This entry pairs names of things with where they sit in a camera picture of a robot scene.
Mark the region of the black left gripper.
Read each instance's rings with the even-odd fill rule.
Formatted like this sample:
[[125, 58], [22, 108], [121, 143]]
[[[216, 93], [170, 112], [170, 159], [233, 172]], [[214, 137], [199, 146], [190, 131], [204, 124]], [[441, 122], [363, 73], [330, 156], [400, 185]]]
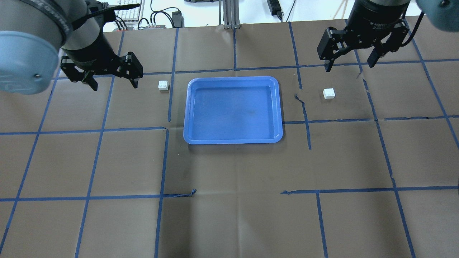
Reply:
[[137, 56], [128, 51], [124, 56], [115, 53], [105, 36], [98, 36], [95, 42], [82, 49], [65, 49], [60, 68], [70, 80], [83, 81], [98, 90], [94, 75], [115, 75], [130, 80], [134, 89], [143, 78], [143, 66]]

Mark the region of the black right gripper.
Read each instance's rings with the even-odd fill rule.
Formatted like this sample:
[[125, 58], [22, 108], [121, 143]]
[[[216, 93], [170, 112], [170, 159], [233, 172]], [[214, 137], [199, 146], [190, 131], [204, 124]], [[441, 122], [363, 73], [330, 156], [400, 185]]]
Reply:
[[367, 59], [368, 66], [374, 68], [380, 57], [398, 51], [408, 34], [408, 27], [402, 19], [385, 23], [353, 18], [343, 29], [328, 27], [317, 47], [320, 60], [325, 60], [325, 71], [331, 72], [334, 60], [354, 49], [373, 47]]

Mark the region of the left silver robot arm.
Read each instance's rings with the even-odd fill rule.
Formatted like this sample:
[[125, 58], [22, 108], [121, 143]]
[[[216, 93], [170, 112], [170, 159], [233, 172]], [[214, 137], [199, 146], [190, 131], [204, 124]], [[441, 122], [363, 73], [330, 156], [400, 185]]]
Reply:
[[117, 10], [139, 6], [97, 0], [2, 0], [1, 90], [41, 93], [58, 67], [70, 81], [82, 82], [95, 91], [95, 75], [125, 78], [137, 88], [143, 66], [131, 51], [117, 55], [103, 27], [116, 21]]

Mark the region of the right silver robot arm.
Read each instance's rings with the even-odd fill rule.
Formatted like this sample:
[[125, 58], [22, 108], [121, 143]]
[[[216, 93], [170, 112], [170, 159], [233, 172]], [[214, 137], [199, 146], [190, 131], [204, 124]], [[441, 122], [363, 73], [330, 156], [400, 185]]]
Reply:
[[351, 9], [348, 23], [339, 30], [328, 27], [317, 47], [320, 60], [324, 61], [326, 72], [330, 72], [337, 58], [355, 49], [372, 47], [367, 59], [369, 67], [388, 52], [396, 52], [414, 38], [424, 16], [439, 30], [458, 31], [457, 0], [418, 0], [421, 13], [409, 33], [403, 14], [408, 9], [408, 0], [356, 0]]

